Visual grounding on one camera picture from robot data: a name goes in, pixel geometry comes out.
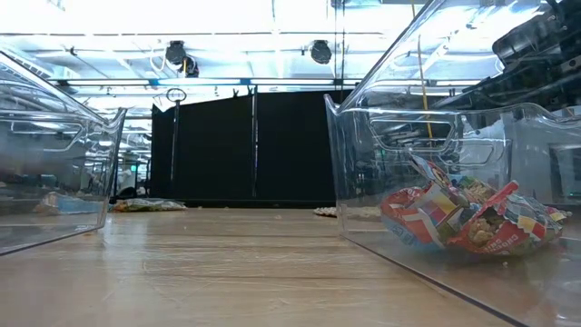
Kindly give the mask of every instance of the black backdrop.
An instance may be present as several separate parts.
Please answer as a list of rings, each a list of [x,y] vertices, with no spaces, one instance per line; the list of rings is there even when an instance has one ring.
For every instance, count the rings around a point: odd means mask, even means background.
[[[334,205],[324,94],[341,100],[339,91],[300,92],[182,105],[173,187],[174,110],[153,108],[152,196],[191,206]]]

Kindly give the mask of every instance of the ceiling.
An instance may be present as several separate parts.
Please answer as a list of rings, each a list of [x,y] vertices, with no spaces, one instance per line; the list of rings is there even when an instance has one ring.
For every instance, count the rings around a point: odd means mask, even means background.
[[[164,97],[170,85],[110,81],[179,77],[163,63],[170,41],[184,41],[210,81],[180,86],[190,103],[248,92],[212,85],[214,78],[290,80],[260,92],[332,89],[336,82],[292,81],[361,79],[425,2],[412,10],[409,0],[346,0],[336,10],[337,0],[0,0],[0,48],[46,79],[70,82],[63,90],[101,116],[129,108],[125,131],[149,133],[152,104],[172,105]],[[329,64],[310,57],[316,40],[328,42]],[[74,86],[79,79],[100,82]]]

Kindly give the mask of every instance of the colorful snack wrapper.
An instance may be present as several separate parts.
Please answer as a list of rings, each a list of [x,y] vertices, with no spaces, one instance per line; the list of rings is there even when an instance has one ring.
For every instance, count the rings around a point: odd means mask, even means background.
[[[387,228],[405,244],[514,255],[534,251],[561,234],[557,222],[566,214],[516,194],[516,182],[497,191],[463,176],[452,185],[432,162],[412,155],[411,164],[428,179],[428,185],[400,190],[380,207]]]

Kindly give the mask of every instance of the wooden floor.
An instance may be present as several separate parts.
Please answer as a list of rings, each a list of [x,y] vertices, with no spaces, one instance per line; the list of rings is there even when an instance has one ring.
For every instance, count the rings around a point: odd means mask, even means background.
[[[4,326],[504,326],[309,211],[109,217],[0,258]]]

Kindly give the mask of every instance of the transparent container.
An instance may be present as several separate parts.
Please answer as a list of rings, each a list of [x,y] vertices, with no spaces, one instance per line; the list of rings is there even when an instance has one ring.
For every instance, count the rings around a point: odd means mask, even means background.
[[[342,105],[343,236],[515,325],[581,325],[581,2],[428,2]]]
[[[103,227],[124,116],[101,118],[0,53],[0,254]]]

